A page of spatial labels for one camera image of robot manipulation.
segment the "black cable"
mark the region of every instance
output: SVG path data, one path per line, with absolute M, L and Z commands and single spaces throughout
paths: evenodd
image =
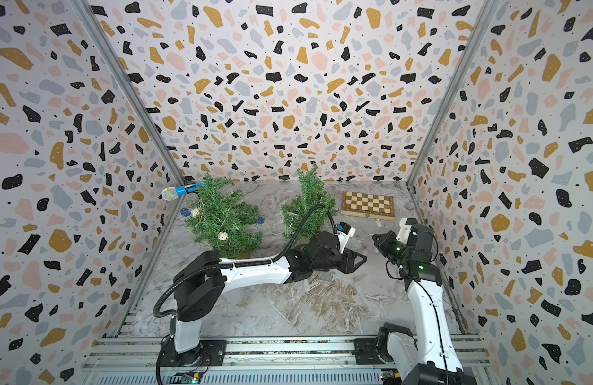
M 311 214 L 313 214 L 316 210 L 319 210 L 321 208 L 324 208 L 323 205 L 321 204 L 316 204 L 314 207 L 312 207 L 311 209 L 309 209 L 309 211 L 307 212 L 307 214 L 305 214 L 305 216 L 303 217 L 303 219 L 301 220 L 301 223 L 299 224 L 299 226 L 296 228 L 296 231 L 294 231 L 294 234 L 292 235 L 292 237 L 290 238 L 290 241 L 288 243 L 286 243 L 286 246 L 283 248 L 283 250 L 277 254 L 276 257 L 271 258 L 271 259 L 265 259 L 262 261 L 251 261 L 251 262 L 236 262 L 234 264 L 213 264 L 213 265 L 208 265 L 208 266 L 204 266 L 201 267 L 197 270 L 194 270 L 193 272 L 185 275 L 184 277 L 182 277 L 181 279 L 179 279 L 177 282 L 173 283 L 161 296 L 160 298 L 157 300 L 157 302 L 155 303 L 155 306 L 153 307 L 153 315 L 157 318 L 162 318 L 165 317 L 167 315 L 176 315 L 177 314 L 177 310 L 175 309 L 168 309 L 166 311 L 160 311 L 162 305 L 164 304 L 164 302 L 166 302 L 166 300 L 170 297 L 170 295 L 172 295 L 174 293 L 174 291 L 181 286 L 184 282 L 189 281 L 190 279 L 192 279 L 193 277 L 199 275 L 200 273 L 207 273 L 207 272 L 211 272 L 214 270 L 221 270 L 221 269 L 232 269 L 235 267 L 249 267 L 249 266 L 261 266 L 261 265 L 266 265 L 266 264 L 270 264 L 270 263 L 275 263 L 277 261 L 279 261 L 279 259 L 281 259 L 285 253 L 292 247 L 292 245 L 294 244 L 294 242 L 296 241 L 299 233 L 301 232 L 303 226 L 305 226 L 305 222 L 307 222 L 307 220 L 309 219 L 309 217 L 311 216 Z
M 412 281 L 418 283 L 418 286 L 420 286 L 421 289 L 423 289 L 424 293 L 427 294 L 427 297 L 429 297 L 429 300 L 431 301 L 431 305 L 433 306 L 433 311 L 436 313 L 436 322 L 438 323 L 438 335 L 440 337 L 440 347 L 442 348 L 442 358 L 444 359 L 444 370 L 446 370 L 446 381 L 444 381 L 445 385 L 448 385 L 449 383 L 449 367 L 446 364 L 446 356 L 444 355 L 444 341 L 442 340 L 442 327 L 440 326 L 440 320 L 438 318 L 438 310 L 436 309 L 436 304 L 433 302 L 433 298 L 431 298 L 429 292 L 423 287 L 423 285 L 420 284 L 419 281 L 416 281 L 413 277 L 411 277 L 410 275 L 406 274 L 406 276 L 410 279 L 412 279 Z

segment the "metal corner post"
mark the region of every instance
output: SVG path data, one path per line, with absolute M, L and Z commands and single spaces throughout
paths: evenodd
M 95 47 L 100 51 L 101 56 L 106 61 L 106 66 L 108 66 L 108 69 L 115 77 L 115 81 L 125 94 L 127 101 L 131 104 L 138 117 L 140 117 L 140 120 L 142 120 L 142 124 L 147 128 L 146 132 L 153 140 L 155 149 L 160 153 L 160 156 L 164 158 L 166 167 L 172 174 L 175 183 L 178 185 L 184 185 L 185 179 L 183 178 L 183 175 L 181 175 L 179 167 L 164 145 L 161 135 L 155 129 L 155 123 L 153 122 L 153 119 L 151 119 L 151 116 L 146 111 L 142 101 L 140 98 L 138 98 L 136 90 L 132 86 L 127 73 L 125 70 L 123 70 L 123 67 L 119 62 L 119 57 L 116 55 L 115 50 L 112 48 L 112 45 L 100 27 L 100 23 L 91 12 L 91 7 L 87 0 L 69 0 L 69 4 L 72 5 L 74 12 L 78 16 L 78 19 L 80 19 L 84 28 L 87 30 L 87 33 L 91 37 L 93 44 L 95 44 Z
M 429 152 L 429 150 L 433 147 L 433 143 L 442 129 L 442 123 L 446 119 L 446 116 L 450 110 L 450 106 L 452 106 L 455 96 L 461 88 L 463 79 L 470 69 L 472 59 L 476 55 L 476 52 L 481 45 L 481 40 L 487 31 L 487 27 L 489 26 L 489 23 L 491 22 L 493 14 L 497 10 L 497 6 L 500 1 L 501 0 L 484 0 L 481 11 L 476 18 L 474 31 L 470 35 L 468 44 L 466 44 L 463 55 L 459 60 L 459 65 L 457 66 L 457 69 L 450 80 L 450 84 L 446 89 L 446 93 L 442 98 L 442 103 L 440 104 L 438 113 L 436 113 L 433 123 L 431 123 L 431 129 L 424 137 L 423 145 L 418 152 L 414 166 L 412 167 L 410 175 L 408 176 L 408 187 L 414 185 L 416 177 L 418 176 L 418 170 L 423 166 L 424 161 L 427 158 L 427 152 Z

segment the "pink speckle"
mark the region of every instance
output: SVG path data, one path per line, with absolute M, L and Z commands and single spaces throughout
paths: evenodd
M 185 71 L 185 61 L 180 55 L 174 52 L 169 52 L 166 56 L 166 61 L 168 61 L 168 63 L 170 63 L 177 70 Z
M 483 100 L 491 90 L 491 85 L 489 84 L 489 79 L 483 79 L 478 83 L 478 97 L 479 99 Z
M 55 108 L 61 108 L 61 98 L 59 97 L 51 97 L 48 101 L 49 105 L 52 105 Z
M 26 286 L 33 288 L 33 290 L 42 288 L 42 279 L 39 275 L 39 263 L 37 261 L 29 262 L 24 270 L 22 280 Z
M 587 288 L 583 296 L 593 302 L 593 287 Z
M 555 88 L 562 88 L 566 85 L 566 82 L 570 78 L 570 74 L 572 73 L 573 68 L 569 68 L 567 70 L 563 70 L 560 73 L 560 79 L 558 79 L 558 85 Z
M 35 47 L 31 45 L 31 43 L 27 43 L 26 44 L 26 49 L 27 49 L 27 52 L 29 54 L 31 54 L 34 57 L 38 58 L 38 60 L 40 62 L 43 62 L 44 61 L 44 56 L 37 49 L 35 49 Z
M 322 10 L 322 6 L 320 4 L 318 4 L 317 16 L 318 16 L 318 20 L 320 20 L 321 22 L 324 22 L 327 20 L 327 17 L 324 16 L 324 11 Z
M 555 253 L 557 252 L 556 248 L 553 248 L 549 251 L 547 251 L 547 254 L 545 254 L 545 256 L 542 258 L 543 261 L 545 261 L 547 263 L 547 265 L 551 266 L 554 264 L 556 256 Z
M 26 220 L 33 220 L 35 217 L 33 216 L 33 207 L 31 206 L 31 201 L 24 198 L 19 200 L 18 204 L 16 205 L 16 214 Z
M 493 202 L 493 195 L 491 195 L 488 191 L 481 191 L 475 199 L 477 202 L 491 203 Z
M 13 256 L 15 251 L 16 240 L 14 238 L 9 238 L 7 241 L 5 241 L 5 255 L 8 257 Z
M 3 268 L 8 272 L 17 272 L 20 270 L 18 262 L 3 262 Z
M 50 219 L 48 220 L 48 226 L 53 225 L 62 225 L 65 223 L 65 218 L 58 216 L 58 215 L 51 215 Z
M 548 108 L 553 107 L 555 104 L 557 104 L 558 100 L 555 98 L 555 96 L 553 95 L 549 95 L 546 99 L 545 99 L 545 105 Z
M 551 226 L 557 226 L 558 225 L 558 221 L 560 219 L 560 213 L 559 212 L 554 212 L 553 214 L 551 214 L 551 216 L 549 216 L 549 224 Z
M 316 52 L 311 57 L 311 61 L 314 63 L 316 68 L 318 68 L 318 70 L 324 71 L 327 69 L 328 58 L 321 51 Z
M 22 155 L 29 151 L 29 146 L 18 134 L 0 134 L 0 151 Z

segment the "microphone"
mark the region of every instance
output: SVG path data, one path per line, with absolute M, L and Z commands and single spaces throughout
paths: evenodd
M 185 186 L 167 187 L 161 192 L 161 197 L 167 201 L 172 201 L 181 195 L 196 192 L 196 187 L 202 186 L 202 183 L 192 183 Z

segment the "silver microphone head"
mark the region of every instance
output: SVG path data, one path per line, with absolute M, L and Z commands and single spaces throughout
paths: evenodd
M 167 201 L 172 201 L 178 198 L 176 187 L 167 187 L 161 192 L 161 197 Z

